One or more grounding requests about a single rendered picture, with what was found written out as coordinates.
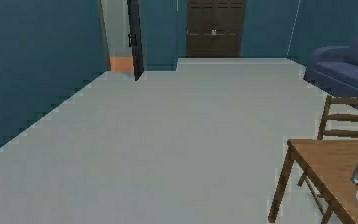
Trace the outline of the black open room door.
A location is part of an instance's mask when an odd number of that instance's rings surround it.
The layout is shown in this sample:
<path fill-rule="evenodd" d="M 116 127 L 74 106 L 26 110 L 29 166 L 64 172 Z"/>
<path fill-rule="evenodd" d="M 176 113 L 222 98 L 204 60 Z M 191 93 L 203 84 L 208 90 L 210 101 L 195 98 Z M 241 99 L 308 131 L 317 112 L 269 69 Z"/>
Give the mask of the black open room door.
<path fill-rule="evenodd" d="M 140 26 L 139 0 L 127 0 L 129 17 L 129 34 L 135 35 L 135 45 L 130 47 L 133 57 L 135 80 L 138 80 L 144 72 L 142 35 Z"/>

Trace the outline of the dark brown panelled door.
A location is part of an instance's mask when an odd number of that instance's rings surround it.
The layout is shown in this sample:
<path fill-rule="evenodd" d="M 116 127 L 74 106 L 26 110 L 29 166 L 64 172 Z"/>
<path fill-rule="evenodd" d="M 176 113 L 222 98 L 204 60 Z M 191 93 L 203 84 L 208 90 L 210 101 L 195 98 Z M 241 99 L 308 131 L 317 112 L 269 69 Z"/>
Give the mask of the dark brown panelled door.
<path fill-rule="evenodd" d="M 187 0 L 186 56 L 238 57 L 245 6 L 246 0 Z"/>

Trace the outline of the brown wooden table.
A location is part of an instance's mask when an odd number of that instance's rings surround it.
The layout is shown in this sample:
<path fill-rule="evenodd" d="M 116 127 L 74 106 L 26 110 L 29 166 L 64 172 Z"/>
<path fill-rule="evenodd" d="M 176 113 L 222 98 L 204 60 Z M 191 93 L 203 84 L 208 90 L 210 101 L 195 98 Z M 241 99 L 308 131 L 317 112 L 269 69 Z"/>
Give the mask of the brown wooden table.
<path fill-rule="evenodd" d="M 358 224 L 358 190 L 350 177 L 358 162 L 358 140 L 289 139 L 283 167 L 268 214 L 276 221 L 294 162 L 297 162 L 328 204 L 320 224 L 333 213 L 342 224 Z"/>

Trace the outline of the brown wooden chair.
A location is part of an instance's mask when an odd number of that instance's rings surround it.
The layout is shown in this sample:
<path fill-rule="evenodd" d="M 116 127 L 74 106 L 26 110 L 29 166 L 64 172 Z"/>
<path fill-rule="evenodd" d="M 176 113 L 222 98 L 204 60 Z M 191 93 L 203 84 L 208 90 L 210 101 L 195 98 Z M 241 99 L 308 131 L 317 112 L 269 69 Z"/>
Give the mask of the brown wooden chair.
<path fill-rule="evenodd" d="M 318 136 L 315 140 L 358 140 L 358 131 L 355 130 L 341 130 L 328 129 L 326 123 L 328 121 L 348 121 L 358 122 L 358 115 L 356 114 L 331 114 L 330 107 L 333 104 L 349 104 L 358 105 L 358 98 L 356 97 L 327 97 L 323 108 L 322 119 L 319 126 Z M 311 180 L 303 171 L 301 181 L 306 183 L 315 200 L 324 199 L 322 194 L 314 186 Z"/>

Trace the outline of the blue sofa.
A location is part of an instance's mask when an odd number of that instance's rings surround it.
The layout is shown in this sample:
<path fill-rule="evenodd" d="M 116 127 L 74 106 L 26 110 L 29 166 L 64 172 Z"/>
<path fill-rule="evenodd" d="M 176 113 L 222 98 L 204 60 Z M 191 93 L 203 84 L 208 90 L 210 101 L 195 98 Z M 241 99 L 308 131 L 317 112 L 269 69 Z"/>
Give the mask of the blue sofa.
<path fill-rule="evenodd" d="M 358 97 L 358 37 L 348 46 L 315 49 L 303 79 L 335 97 Z"/>

